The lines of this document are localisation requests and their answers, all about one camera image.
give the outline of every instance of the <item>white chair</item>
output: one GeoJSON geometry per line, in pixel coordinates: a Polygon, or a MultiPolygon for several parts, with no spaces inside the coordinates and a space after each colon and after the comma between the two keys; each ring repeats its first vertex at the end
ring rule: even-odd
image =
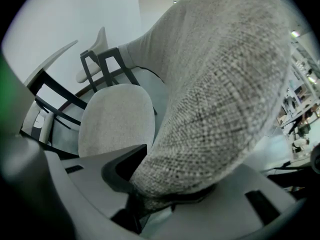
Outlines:
{"type": "MultiPolygon", "coordinates": [[[[100,28],[98,32],[96,41],[86,52],[93,51],[95,53],[98,53],[99,51],[107,51],[108,49],[109,49],[109,46],[108,46],[107,37],[106,37],[106,30],[105,30],[105,27],[103,26],[102,28],[100,28]]],[[[81,59],[81,62],[84,68],[86,67],[85,59],[87,57],[88,56],[84,58],[84,61],[83,59],[81,59]]],[[[93,77],[94,75],[96,75],[101,71],[100,66],[96,62],[90,63],[89,65],[87,65],[87,68],[89,70],[91,77],[93,77]]],[[[86,80],[88,80],[85,70],[81,69],[76,75],[75,79],[78,83],[84,83],[86,80]]]]}

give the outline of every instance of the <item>fabric upholstery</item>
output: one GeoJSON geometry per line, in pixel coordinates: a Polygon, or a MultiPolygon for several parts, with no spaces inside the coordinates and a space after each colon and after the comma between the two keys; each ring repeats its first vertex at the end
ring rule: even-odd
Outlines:
{"type": "Polygon", "coordinates": [[[154,144],[131,181],[145,209],[211,186],[238,166],[279,112],[289,30],[278,0],[180,0],[119,47],[128,68],[169,90],[154,144]]]}
{"type": "Polygon", "coordinates": [[[118,84],[90,99],[81,120],[78,153],[86,157],[141,144],[149,151],[154,136],[155,115],[148,93],[137,85],[118,84]]]}

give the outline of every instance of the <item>chair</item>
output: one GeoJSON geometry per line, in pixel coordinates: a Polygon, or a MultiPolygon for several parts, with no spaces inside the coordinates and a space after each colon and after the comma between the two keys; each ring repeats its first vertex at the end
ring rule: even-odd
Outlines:
{"type": "Polygon", "coordinates": [[[145,210],[204,190],[244,161],[279,112],[288,43],[278,0],[181,0],[119,46],[126,68],[149,69],[169,90],[158,135],[131,178],[145,210]]]}
{"type": "MultiPolygon", "coordinates": [[[[80,54],[83,70],[80,70],[79,73],[76,75],[77,82],[83,83],[84,81],[88,80],[92,86],[93,91],[96,93],[98,90],[92,80],[92,77],[98,72],[102,71],[104,80],[108,87],[113,86],[113,83],[118,85],[118,81],[109,73],[108,66],[106,63],[106,59],[110,57],[110,51],[112,51],[112,49],[109,50],[106,37],[106,30],[103,26],[99,30],[94,44],[88,50],[80,54]],[[90,57],[90,59],[93,60],[93,63],[87,65],[87,57],[90,57]]],[[[124,70],[124,73],[129,78],[132,84],[139,86],[137,79],[131,71],[124,70]]]]}

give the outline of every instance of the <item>floor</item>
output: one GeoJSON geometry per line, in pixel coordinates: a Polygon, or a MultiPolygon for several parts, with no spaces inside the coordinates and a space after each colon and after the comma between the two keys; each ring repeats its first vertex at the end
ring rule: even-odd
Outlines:
{"type": "MultiPolygon", "coordinates": [[[[158,78],[155,74],[146,69],[135,68],[132,70],[132,72],[135,75],[138,82],[140,83],[140,85],[150,95],[153,107],[157,112],[157,115],[155,116],[154,135],[154,137],[156,137],[167,109],[168,92],[166,86],[160,78],[158,78]]],[[[130,83],[128,78],[123,73],[116,76],[115,79],[120,84],[130,83]]],[[[107,85],[105,83],[102,83],[97,86],[97,89],[101,90],[106,87],[107,85]]],[[[86,94],[81,96],[80,99],[85,102],[89,102],[93,95],[94,91],[90,90],[86,94]]],[[[68,116],[81,122],[84,110],[71,104],[63,112],[68,116]]],[[[59,122],[54,121],[52,130],[52,146],[56,149],[78,155],[78,135],[80,127],[59,116],[57,118],[61,120],[63,123],[65,123],[67,126],[71,127],[71,129],[67,129],[59,122]]]]}
{"type": "MultiPolygon", "coordinates": [[[[150,95],[153,107],[158,113],[158,115],[155,116],[156,137],[167,108],[168,92],[166,86],[156,75],[146,69],[135,68],[133,69],[133,73],[140,85],[150,95]]],[[[129,80],[124,74],[120,74],[115,78],[121,84],[129,83],[129,80]]],[[[105,87],[106,84],[103,83],[100,84],[97,89],[100,90],[105,87]]],[[[94,92],[90,90],[80,98],[83,101],[88,102],[93,95],[94,92]]],[[[83,109],[72,104],[63,112],[81,121],[84,111],[83,109]]],[[[70,126],[71,130],[54,121],[52,146],[65,152],[77,155],[79,126],[63,118],[59,119],[66,125],[70,126]]],[[[287,139],[281,128],[274,125],[257,143],[254,150],[244,161],[244,163],[260,172],[268,171],[270,168],[275,166],[281,166],[283,163],[292,159],[292,150],[290,146],[291,142],[293,142],[293,139],[287,139]]]]}

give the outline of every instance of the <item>black plastic part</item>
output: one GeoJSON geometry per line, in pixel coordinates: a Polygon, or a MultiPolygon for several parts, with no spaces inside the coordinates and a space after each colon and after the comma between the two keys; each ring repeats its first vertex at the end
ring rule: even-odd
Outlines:
{"type": "Polygon", "coordinates": [[[291,205],[285,210],[279,217],[268,225],[261,229],[237,238],[238,240],[270,240],[270,239],[309,239],[306,238],[308,232],[311,232],[314,228],[310,224],[302,223],[302,221],[296,220],[295,217],[304,218],[304,221],[308,219],[309,214],[306,214],[304,207],[306,206],[306,199],[301,199],[295,204],[291,205]]]}
{"type": "MultiPolygon", "coordinates": [[[[6,33],[6,29],[11,24],[11,21],[14,19],[14,17],[17,15],[18,10],[23,5],[23,3],[26,0],[15,0],[14,3],[10,5],[10,8],[6,10],[7,13],[4,14],[4,19],[2,19],[3,24],[3,32],[2,36],[6,33]]],[[[294,0],[294,2],[297,4],[299,9],[302,11],[305,18],[309,21],[312,29],[315,32],[315,35],[317,36],[317,39],[320,41],[320,21],[315,16],[315,10],[314,8],[317,8],[318,6],[318,0],[294,0]]],[[[4,218],[6,218],[4,222],[4,227],[2,227],[4,232],[8,232],[12,235],[20,233],[19,236],[21,237],[29,237],[32,236],[34,239],[43,239],[44,232],[50,232],[45,235],[45,237],[48,238],[55,238],[52,233],[56,233],[57,229],[55,231],[49,231],[46,230],[46,228],[42,228],[42,230],[35,230],[34,225],[37,226],[37,228],[41,228],[42,220],[40,217],[34,215],[33,216],[33,210],[26,210],[25,207],[23,207],[22,199],[17,198],[15,194],[13,194],[10,189],[8,189],[6,186],[2,187],[2,192],[4,193],[2,195],[3,203],[5,204],[4,210],[6,211],[2,215],[4,218]],[[30,226],[27,224],[26,221],[32,221],[33,226],[30,226]],[[18,230],[10,230],[9,227],[6,227],[6,225],[11,226],[14,225],[15,229],[18,230]]],[[[294,218],[287,224],[281,224],[278,222],[280,219],[277,218],[275,221],[270,223],[269,225],[265,226],[261,230],[258,230],[257,232],[251,234],[249,237],[244,237],[241,239],[246,240],[256,240],[256,239],[270,239],[271,235],[268,234],[267,229],[269,227],[274,227],[274,231],[279,231],[275,234],[274,239],[288,239],[288,238],[311,238],[316,236],[319,233],[319,220],[315,219],[316,216],[319,214],[319,200],[320,200],[320,193],[315,192],[313,195],[310,195],[306,202],[301,203],[300,210],[297,211],[293,216],[294,218]]]]}
{"type": "Polygon", "coordinates": [[[88,51],[84,51],[83,53],[80,54],[80,60],[81,60],[81,63],[82,63],[82,66],[83,66],[83,69],[84,69],[84,72],[86,74],[86,77],[88,78],[88,81],[92,87],[92,90],[96,93],[98,90],[97,90],[97,87],[91,77],[91,74],[89,72],[89,68],[88,68],[88,65],[87,65],[87,62],[86,62],[86,58],[89,56],[88,55],[88,51]]]}
{"type": "Polygon", "coordinates": [[[79,108],[85,110],[87,103],[83,100],[79,99],[77,96],[73,95],[70,91],[65,89],[62,85],[56,82],[50,75],[48,75],[45,71],[41,73],[44,75],[44,84],[48,86],[50,89],[55,91],[60,96],[64,97],[69,102],[78,106],[79,108]]]}
{"type": "Polygon", "coordinates": [[[45,83],[45,75],[43,74],[43,72],[44,70],[41,69],[37,73],[37,78],[26,86],[34,96],[37,95],[37,93],[45,83]]]}
{"type": "Polygon", "coordinates": [[[305,166],[290,166],[290,167],[274,167],[275,170],[284,170],[284,171],[292,171],[292,170],[302,170],[305,166]]]}
{"type": "Polygon", "coordinates": [[[143,70],[148,70],[149,72],[151,72],[152,74],[154,74],[157,78],[159,78],[159,79],[162,81],[162,83],[165,84],[165,82],[164,82],[155,72],[153,72],[153,71],[150,70],[149,68],[146,68],[146,67],[143,67],[143,66],[137,66],[137,67],[140,68],[140,69],[143,69],[143,70]]]}
{"type": "Polygon", "coordinates": [[[264,225],[268,225],[280,215],[260,190],[250,191],[246,193],[245,196],[264,225]]]}
{"type": "MultiPolygon", "coordinates": [[[[42,106],[39,102],[37,102],[37,105],[38,105],[40,108],[42,108],[45,112],[49,113],[49,111],[48,111],[44,106],[42,106]]],[[[67,129],[71,130],[71,128],[70,128],[68,125],[66,125],[65,123],[61,122],[61,121],[57,118],[56,115],[54,115],[54,120],[56,120],[58,123],[60,123],[61,125],[63,125],[63,126],[66,127],[67,129]]]]}
{"type": "Polygon", "coordinates": [[[127,209],[122,209],[114,215],[111,220],[117,223],[119,226],[126,230],[140,234],[142,232],[142,226],[140,221],[127,209]]]}
{"type": "Polygon", "coordinates": [[[290,162],[290,161],[285,162],[281,167],[287,167],[287,166],[289,166],[289,165],[291,165],[291,162],[290,162]]]}
{"type": "Polygon", "coordinates": [[[108,162],[101,169],[103,180],[116,192],[132,193],[129,180],[146,155],[147,145],[143,144],[108,162]]]}
{"type": "MultiPolygon", "coordinates": [[[[100,65],[99,64],[99,60],[98,60],[98,57],[96,56],[96,54],[93,52],[93,51],[90,51],[88,53],[90,59],[95,62],[97,65],[100,65]]],[[[116,85],[119,85],[119,82],[114,78],[114,76],[110,73],[110,78],[111,78],[111,81],[114,82],[116,85]]]]}
{"type": "MultiPolygon", "coordinates": [[[[135,189],[129,180],[146,155],[147,145],[143,144],[108,162],[101,169],[103,180],[114,191],[129,194],[125,209],[120,210],[112,220],[137,234],[142,231],[150,214],[144,209],[145,197],[135,189]]],[[[212,185],[192,194],[169,194],[163,196],[161,201],[167,206],[198,203],[207,197],[215,187],[216,185],[212,185]]]]}
{"type": "Polygon", "coordinates": [[[58,82],[56,82],[51,76],[49,76],[44,70],[40,70],[38,72],[38,76],[36,79],[27,85],[27,88],[32,92],[34,96],[37,95],[40,88],[46,85],[50,89],[52,89],[57,94],[61,95],[65,99],[67,99],[69,102],[75,104],[81,109],[85,109],[87,106],[87,103],[83,100],[79,99],[77,96],[73,95],[71,92],[69,92],[67,89],[65,89],[62,85],[60,85],[58,82]]]}
{"type": "Polygon", "coordinates": [[[40,134],[41,134],[41,128],[32,127],[32,130],[31,130],[31,137],[32,138],[39,140],[40,134]]]}
{"type": "Polygon", "coordinates": [[[82,169],[83,169],[83,167],[81,165],[75,165],[72,167],[65,168],[65,171],[67,174],[71,174],[71,173],[77,172],[82,169]]]}
{"type": "Polygon", "coordinates": [[[319,191],[320,174],[311,166],[288,173],[270,174],[267,178],[282,188],[294,186],[304,187],[310,192],[319,191]]]}
{"type": "Polygon", "coordinates": [[[51,106],[49,103],[45,102],[42,98],[40,98],[39,96],[35,97],[35,101],[37,103],[40,103],[41,106],[47,108],[48,110],[50,110],[51,112],[53,112],[55,115],[62,117],[68,121],[70,121],[71,123],[74,123],[76,125],[81,125],[81,122],[72,118],[71,116],[68,116],[67,114],[61,112],[60,110],[56,109],[55,107],[51,106]]]}
{"type": "MultiPolygon", "coordinates": [[[[113,77],[111,76],[109,70],[108,70],[108,66],[107,66],[107,62],[106,59],[114,57],[114,59],[116,60],[116,62],[119,64],[120,68],[123,70],[123,73],[126,75],[126,77],[129,79],[129,81],[136,86],[140,86],[138,80],[136,79],[135,75],[132,73],[131,69],[127,68],[125,65],[124,60],[121,57],[120,51],[118,48],[111,48],[109,50],[106,50],[102,53],[100,53],[97,56],[98,59],[98,63],[100,65],[104,80],[106,82],[107,86],[112,86],[112,79],[113,77]]],[[[155,110],[155,108],[153,108],[153,112],[154,115],[157,115],[157,111],[155,110]]]]}

